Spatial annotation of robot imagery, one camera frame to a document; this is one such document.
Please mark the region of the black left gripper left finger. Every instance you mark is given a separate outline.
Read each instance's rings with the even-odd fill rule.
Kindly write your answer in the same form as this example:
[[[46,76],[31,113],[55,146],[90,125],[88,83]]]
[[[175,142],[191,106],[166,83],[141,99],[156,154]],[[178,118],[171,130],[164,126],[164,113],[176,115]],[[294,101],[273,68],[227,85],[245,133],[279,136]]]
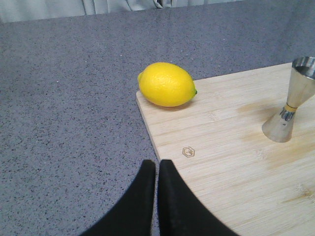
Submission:
[[[155,195],[156,166],[144,160],[123,196],[83,236],[149,236]]]

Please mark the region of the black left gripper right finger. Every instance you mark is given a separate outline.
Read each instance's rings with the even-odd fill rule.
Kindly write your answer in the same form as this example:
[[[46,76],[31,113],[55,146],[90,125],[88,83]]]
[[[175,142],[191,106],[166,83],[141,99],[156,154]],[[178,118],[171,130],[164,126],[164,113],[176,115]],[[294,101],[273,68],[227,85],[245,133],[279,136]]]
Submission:
[[[198,200],[171,160],[159,166],[157,211],[161,236],[235,236]]]

